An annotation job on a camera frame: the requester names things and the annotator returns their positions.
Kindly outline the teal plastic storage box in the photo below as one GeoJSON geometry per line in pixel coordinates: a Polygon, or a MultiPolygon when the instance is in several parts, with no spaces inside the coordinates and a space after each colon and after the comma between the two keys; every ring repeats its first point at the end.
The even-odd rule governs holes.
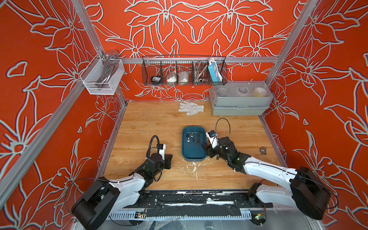
{"type": "Polygon", "coordinates": [[[206,159],[207,155],[202,147],[202,144],[207,144],[206,132],[203,127],[200,126],[187,126],[182,130],[182,156],[188,162],[201,162],[206,159]],[[197,142],[197,132],[200,132],[200,142],[197,142]],[[190,138],[190,142],[187,142],[186,134],[194,134],[195,142],[190,138]]]}

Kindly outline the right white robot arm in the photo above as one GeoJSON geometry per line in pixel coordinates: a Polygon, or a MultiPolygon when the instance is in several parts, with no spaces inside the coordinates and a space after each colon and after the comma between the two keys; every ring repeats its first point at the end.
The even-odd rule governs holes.
{"type": "Polygon", "coordinates": [[[261,177],[276,184],[266,186],[255,183],[252,189],[259,201],[298,208],[312,219],[323,219],[332,193],[312,170],[306,167],[286,168],[258,160],[239,152],[228,137],[211,137],[209,141],[202,147],[210,158],[223,159],[235,172],[261,177]]]}

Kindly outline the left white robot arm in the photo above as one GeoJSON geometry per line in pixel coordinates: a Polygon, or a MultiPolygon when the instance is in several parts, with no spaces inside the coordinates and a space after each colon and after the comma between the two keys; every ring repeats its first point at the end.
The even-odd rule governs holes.
{"type": "Polygon", "coordinates": [[[89,189],[74,203],[71,214],[87,230],[98,229],[110,214],[134,205],[143,196],[145,189],[171,168],[171,154],[154,153],[143,168],[132,175],[109,181],[105,177],[95,179],[89,189]]]}

